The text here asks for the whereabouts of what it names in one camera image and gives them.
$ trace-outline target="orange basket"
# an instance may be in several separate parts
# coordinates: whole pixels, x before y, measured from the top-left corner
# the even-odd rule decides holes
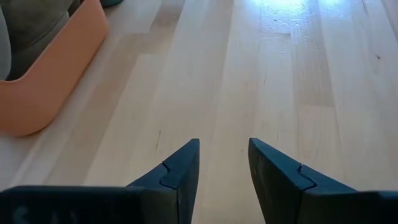
[[[100,0],[85,0],[18,80],[0,81],[0,132],[25,136],[50,124],[106,37]]]

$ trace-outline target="gray fabric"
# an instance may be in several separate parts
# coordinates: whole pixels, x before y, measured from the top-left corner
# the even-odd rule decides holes
[[[46,46],[48,46],[51,40],[64,27],[68,20],[69,14],[65,12],[56,25],[52,27],[52,30],[46,33],[44,37],[36,41],[28,48],[13,52],[11,72],[7,80],[16,80],[23,76],[29,67],[35,62],[37,57],[43,52]]]
[[[26,49],[46,36],[73,0],[12,0],[3,5],[11,49]]]
[[[5,80],[11,69],[11,46],[7,25],[0,7],[0,80]]]

